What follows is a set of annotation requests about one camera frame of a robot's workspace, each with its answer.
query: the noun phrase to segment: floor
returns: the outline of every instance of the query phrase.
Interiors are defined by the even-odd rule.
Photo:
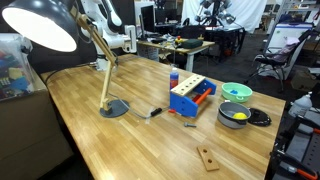
[[[265,34],[247,35],[241,52],[227,57],[221,62],[218,62],[215,58],[210,58],[207,61],[205,58],[199,57],[194,61],[194,72],[223,82],[243,83],[249,74],[256,68],[256,64],[252,66],[252,60],[257,54],[261,53],[260,49],[264,39],[267,39]],[[292,75],[284,83],[284,93],[277,92],[277,89],[280,87],[280,83],[272,77],[256,76],[249,81],[248,86],[253,91],[291,102],[306,94],[306,92],[298,91],[291,87],[291,78]],[[319,108],[319,104],[316,104],[319,102],[316,102],[314,100],[315,98],[319,98],[319,96],[313,97],[314,105]],[[70,140],[71,146],[74,148],[75,155],[40,179],[93,179],[80,153],[77,151],[76,146],[72,143],[72,138],[67,132],[66,137]]]

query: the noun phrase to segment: chair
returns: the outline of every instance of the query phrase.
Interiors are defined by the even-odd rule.
[[[196,26],[184,26],[181,29],[181,32],[179,36],[181,38],[185,39],[197,39],[202,35],[204,37],[204,34],[206,32],[206,27],[201,25]],[[180,53],[171,53],[167,55],[167,59],[170,63],[178,65],[178,68],[185,69],[185,66],[187,64],[187,55],[186,54],[180,54]]]
[[[280,80],[281,89],[279,90],[279,92],[282,93],[284,91],[283,80],[285,77],[283,69],[290,65],[291,58],[295,53],[296,49],[305,39],[308,38],[309,35],[312,34],[312,32],[313,32],[312,30],[307,30],[299,38],[287,37],[287,40],[290,39],[292,41],[296,39],[296,42],[287,44],[283,48],[269,47],[266,53],[257,55],[253,60],[253,62],[259,62],[259,68],[257,68],[257,70],[255,70],[252,74],[249,75],[249,78],[244,81],[244,84],[247,84],[252,77],[262,72],[274,71]],[[279,50],[276,53],[271,53],[272,49],[279,49]]]

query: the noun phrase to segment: wooden table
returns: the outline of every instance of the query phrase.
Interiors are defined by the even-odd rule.
[[[169,51],[175,51],[175,53],[187,54],[188,57],[187,57],[186,70],[192,72],[194,54],[207,49],[209,46],[214,45],[214,42],[203,41],[202,46],[199,46],[199,47],[193,48],[193,49],[184,49],[184,48],[175,49],[171,44],[161,45],[161,44],[155,44],[155,43],[148,42],[148,41],[138,41],[138,44],[144,45],[144,46],[155,47],[155,48],[159,48],[159,49],[166,49]]]
[[[109,92],[139,114],[169,106],[171,67],[134,55],[119,57]],[[180,82],[193,73],[178,70]],[[131,111],[106,119],[99,114],[104,73],[90,67],[63,70],[48,89],[95,179],[263,179],[285,101],[254,92],[247,107],[265,111],[269,127],[230,129],[217,120],[223,82],[200,104],[196,118],[164,111],[146,120]],[[196,128],[184,127],[184,122]],[[220,169],[206,171],[197,151],[207,145]]]

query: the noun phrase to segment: lamp shade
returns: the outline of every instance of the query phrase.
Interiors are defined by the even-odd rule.
[[[73,0],[16,0],[2,17],[18,33],[47,48],[71,52],[77,48],[78,29],[70,14]]]

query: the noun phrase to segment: desk lamp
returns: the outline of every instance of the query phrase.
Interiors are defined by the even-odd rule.
[[[109,101],[107,98],[116,58],[90,19],[73,7],[74,3],[75,0],[16,0],[3,8],[2,16],[21,35],[57,51],[72,52],[77,48],[76,24],[90,32],[105,54],[108,67],[100,99],[100,114],[108,118],[120,116],[128,111],[128,102]]]

